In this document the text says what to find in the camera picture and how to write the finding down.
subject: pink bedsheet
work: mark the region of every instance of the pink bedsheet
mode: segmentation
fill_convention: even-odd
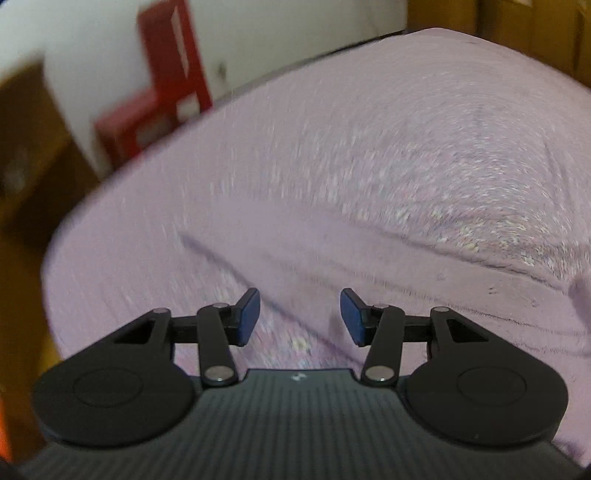
[[[557,443],[591,460],[591,95],[443,30],[318,61],[188,125],[84,203],[44,266],[69,356],[149,309],[191,314],[249,286],[241,368],[362,365],[353,287],[409,314],[446,304],[554,367]],[[402,370],[426,359],[405,348]],[[196,372],[196,349],[177,363]]]

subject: cardboard box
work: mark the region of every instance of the cardboard box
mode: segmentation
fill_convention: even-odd
[[[515,0],[481,0],[480,2],[480,36],[526,55],[530,52],[533,21],[534,8],[531,2]]]
[[[574,74],[577,0],[534,0],[530,55]]]
[[[577,15],[577,36],[575,41],[576,72],[574,77],[582,84],[591,87],[591,22],[586,3],[579,4]]]
[[[410,31],[441,27],[476,35],[478,0],[408,0]]]

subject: ribbed black surface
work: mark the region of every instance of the ribbed black surface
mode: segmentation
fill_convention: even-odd
[[[205,392],[158,439],[101,452],[50,445],[21,471],[31,480],[567,480],[579,472],[547,443],[507,452],[447,443],[417,425],[394,392],[364,387],[349,371],[305,375],[251,371],[238,386]]]

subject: white wall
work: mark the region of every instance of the white wall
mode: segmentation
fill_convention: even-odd
[[[405,0],[189,0],[214,99],[291,63],[406,25]],[[36,51],[76,141],[98,171],[92,119],[150,84],[135,29],[150,0],[6,0],[0,76]],[[226,81],[218,75],[220,63]]]

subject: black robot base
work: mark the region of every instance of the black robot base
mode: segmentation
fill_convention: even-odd
[[[3,478],[536,479],[583,478],[550,442],[568,403],[552,368],[447,307],[429,317],[366,305],[340,310],[358,346],[348,369],[250,370],[255,288],[196,315],[154,309],[46,372],[33,406],[49,444]],[[429,360],[400,377],[404,342]],[[201,377],[173,363],[196,343]]]

